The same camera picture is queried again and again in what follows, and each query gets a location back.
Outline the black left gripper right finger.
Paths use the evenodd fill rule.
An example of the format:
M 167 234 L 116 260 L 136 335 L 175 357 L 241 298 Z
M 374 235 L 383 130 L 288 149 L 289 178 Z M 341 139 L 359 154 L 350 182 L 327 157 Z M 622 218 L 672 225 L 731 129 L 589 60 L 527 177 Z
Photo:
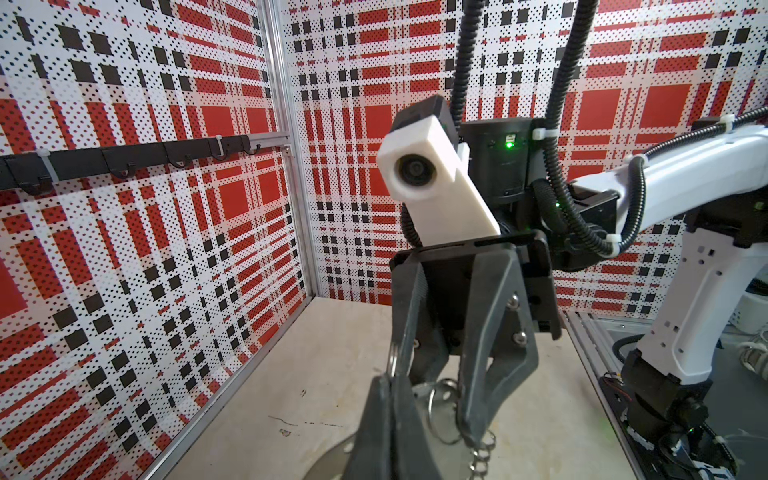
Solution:
M 408 378 L 395 376 L 391 386 L 393 396 L 391 449 L 394 478 L 440 479 Z

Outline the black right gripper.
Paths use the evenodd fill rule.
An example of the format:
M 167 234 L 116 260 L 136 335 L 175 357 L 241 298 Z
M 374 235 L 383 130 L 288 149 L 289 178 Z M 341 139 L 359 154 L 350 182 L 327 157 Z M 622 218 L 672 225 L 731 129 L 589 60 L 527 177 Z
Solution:
M 478 447 L 537 368 L 533 331 L 562 336 L 550 248 L 538 230 L 401 251 L 392 271 L 389 376 L 435 382 L 460 357 L 457 424 Z

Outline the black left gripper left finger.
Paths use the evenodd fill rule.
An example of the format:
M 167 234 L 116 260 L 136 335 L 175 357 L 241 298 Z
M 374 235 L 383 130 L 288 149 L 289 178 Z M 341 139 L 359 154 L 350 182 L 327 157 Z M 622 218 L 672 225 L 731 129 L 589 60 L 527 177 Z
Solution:
M 392 470 L 392 396 L 387 375 L 375 377 L 343 479 L 389 479 Z

